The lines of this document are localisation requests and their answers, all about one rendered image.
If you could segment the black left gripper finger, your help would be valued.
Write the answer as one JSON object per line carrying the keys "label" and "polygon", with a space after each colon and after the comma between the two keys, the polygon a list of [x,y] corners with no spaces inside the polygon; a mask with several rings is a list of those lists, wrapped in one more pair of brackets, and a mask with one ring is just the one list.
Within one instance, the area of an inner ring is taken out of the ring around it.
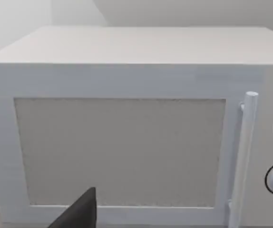
{"label": "black left gripper finger", "polygon": [[96,228],[96,225],[96,188],[91,187],[47,228]]}

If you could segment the pale microwave door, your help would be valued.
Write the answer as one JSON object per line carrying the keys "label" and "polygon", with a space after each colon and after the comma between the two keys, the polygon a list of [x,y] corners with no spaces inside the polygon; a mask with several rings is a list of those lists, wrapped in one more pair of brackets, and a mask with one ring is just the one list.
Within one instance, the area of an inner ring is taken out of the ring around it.
{"label": "pale microwave door", "polygon": [[260,65],[0,63],[0,215],[48,224],[95,186],[103,225],[222,226]]}

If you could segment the pale microwave oven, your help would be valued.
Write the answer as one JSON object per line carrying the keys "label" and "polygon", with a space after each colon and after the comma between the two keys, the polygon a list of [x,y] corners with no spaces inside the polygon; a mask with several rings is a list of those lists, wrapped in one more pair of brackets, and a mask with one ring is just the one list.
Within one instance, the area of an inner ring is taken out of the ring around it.
{"label": "pale microwave oven", "polygon": [[[240,227],[273,227],[273,31],[266,28],[44,27],[0,50],[0,63],[243,64],[264,67]],[[238,120],[232,191],[242,116]],[[144,227],[228,227],[136,225]]]}

